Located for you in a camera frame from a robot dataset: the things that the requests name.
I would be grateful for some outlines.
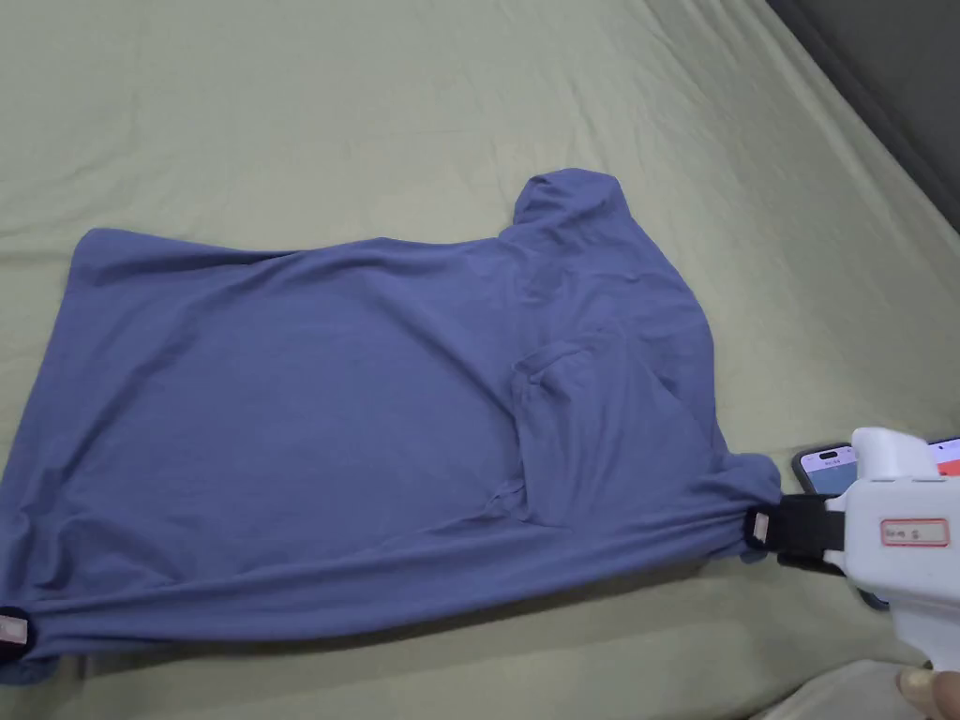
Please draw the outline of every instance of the smartphone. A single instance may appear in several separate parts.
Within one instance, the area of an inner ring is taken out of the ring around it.
[[[960,476],[960,438],[938,440],[930,443],[930,449],[941,475]],[[843,494],[856,480],[856,455],[849,443],[803,450],[793,459],[793,471],[805,492]],[[860,590],[860,597],[875,610],[890,608],[869,592]]]

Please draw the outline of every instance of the dark headboard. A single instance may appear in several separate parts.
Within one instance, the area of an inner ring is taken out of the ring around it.
[[[960,231],[960,2],[767,1]]]

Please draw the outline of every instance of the black clip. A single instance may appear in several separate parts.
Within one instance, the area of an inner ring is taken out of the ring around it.
[[[777,553],[781,565],[843,575],[824,562],[827,550],[844,549],[845,517],[828,510],[836,495],[785,495],[779,505],[759,505],[747,511],[743,534],[754,550]]]
[[[36,625],[30,614],[10,605],[0,607],[0,665],[16,662],[36,645]]]

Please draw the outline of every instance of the fabric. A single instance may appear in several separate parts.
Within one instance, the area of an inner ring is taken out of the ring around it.
[[[960,427],[956,232],[763,0],[33,0],[0,40],[0,465],[90,228],[460,242],[569,166],[619,179],[707,313],[730,448],[790,491],[795,452],[860,425]],[[924,661],[840,579],[663,575],[346,652],[64,662],[0,716],[707,720]]]
[[[753,720],[923,720],[897,690],[903,665],[858,660],[808,681]]]
[[[737,554],[779,493],[609,176],[534,178],[459,245],[93,230],[0,485],[0,597],[37,660],[352,634]]]

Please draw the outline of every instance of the label sticker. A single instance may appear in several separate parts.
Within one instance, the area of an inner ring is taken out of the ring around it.
[[[760,542],[767,541],[767,526],[770,524],[770,518],[763,513],[757,513],[754,519],[754,537]]]
[[[0,615],[0,642],[27,644],[27,621],[20,617]]]
[[[880,538],[888,547],[948,547],[950,525],[942,517],[883,520]]]

